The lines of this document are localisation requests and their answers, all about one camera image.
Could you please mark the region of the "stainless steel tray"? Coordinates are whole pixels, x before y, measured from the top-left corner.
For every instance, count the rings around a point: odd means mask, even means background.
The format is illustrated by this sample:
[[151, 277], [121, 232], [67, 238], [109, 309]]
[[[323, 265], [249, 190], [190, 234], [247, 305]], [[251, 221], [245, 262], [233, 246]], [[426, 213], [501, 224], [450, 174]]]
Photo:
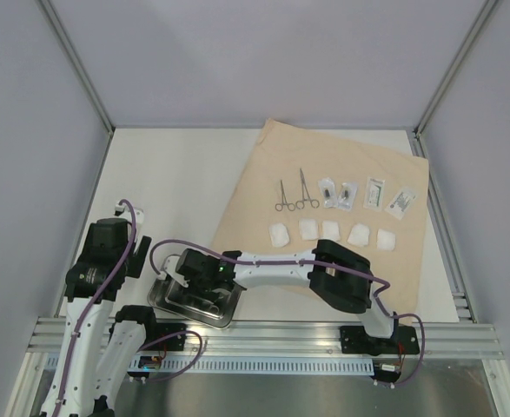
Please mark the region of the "stainless steel tray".
[[175, 278], [178, 255], [169, 255], [162, 264], [163, 278], [153, 284], [148, 295], [149, 305], [165, 312], [180, 315], [212, 328], [226, 328], [233, 319], [242, 288], [231, 291], [217, 289], [214, 293], [201, 293], [192, 287], [183, 287]]

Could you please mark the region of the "steel hemostat forceps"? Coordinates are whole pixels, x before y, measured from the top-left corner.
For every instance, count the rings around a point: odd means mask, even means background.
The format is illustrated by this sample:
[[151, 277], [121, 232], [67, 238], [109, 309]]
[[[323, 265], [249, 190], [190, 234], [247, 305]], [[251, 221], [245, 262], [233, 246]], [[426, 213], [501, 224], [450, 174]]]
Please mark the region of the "steel hemostat forceps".
[[223, 313], [217, 303], [204, 299], [191, 299], [186, 301], [186, 306], [196, 314], [203, 314], [213, 319], [222, 318]]
[[283, 210], [292, 212], [296, 210], [296, 206], [287, 199], [283, 180], [280, 180], [280, 201], [275, 204], [275, 210], [277, 212], [282, 212]]

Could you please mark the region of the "long steel hemostat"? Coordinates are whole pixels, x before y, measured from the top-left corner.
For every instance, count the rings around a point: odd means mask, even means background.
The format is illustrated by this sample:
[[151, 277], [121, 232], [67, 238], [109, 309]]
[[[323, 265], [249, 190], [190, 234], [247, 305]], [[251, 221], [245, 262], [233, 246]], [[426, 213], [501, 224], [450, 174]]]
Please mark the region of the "long steel hemostat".
[[305, 175], [302, 169], [299, 169], [300, 175], [300, 184], [301, 184], [301, 198], [295, 203], [295, 208], [302, 210], [308, 205], [312, 209], [317, 209], [320, 207], [320, 202], [312, 198], [308, 191], [308, 185], [305, 179]]

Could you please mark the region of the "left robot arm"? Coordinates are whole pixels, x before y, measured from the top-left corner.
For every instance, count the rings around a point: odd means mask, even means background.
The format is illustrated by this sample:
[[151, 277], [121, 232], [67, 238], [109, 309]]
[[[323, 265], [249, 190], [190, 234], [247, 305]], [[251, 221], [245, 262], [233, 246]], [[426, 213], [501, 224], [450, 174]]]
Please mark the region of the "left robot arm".
[[140, 276], [150, 243], [136, 237], [131, 215], [89, 225], [82, 253], [66, 274], [63, 341], [40, 415], [113, 415], [132, 357], [159, 335], [153, 308], [113, 310], [126, 278]]

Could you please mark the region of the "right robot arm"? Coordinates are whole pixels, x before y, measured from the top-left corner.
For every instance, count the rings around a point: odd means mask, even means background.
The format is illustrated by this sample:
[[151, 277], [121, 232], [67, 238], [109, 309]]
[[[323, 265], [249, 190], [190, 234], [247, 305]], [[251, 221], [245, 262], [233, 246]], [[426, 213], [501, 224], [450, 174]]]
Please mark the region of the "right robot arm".
[[380, 300], [389, 282], [372, 273], [367, 258], [330, 240], [290, 255], [218, 254], [195, 245], [165, 266], [187, 291], [205, 297], [264, 286], [308, 288], [331, 308], [357, 315], [375, 350], [387, 352], [400, 340], [399, 317]]

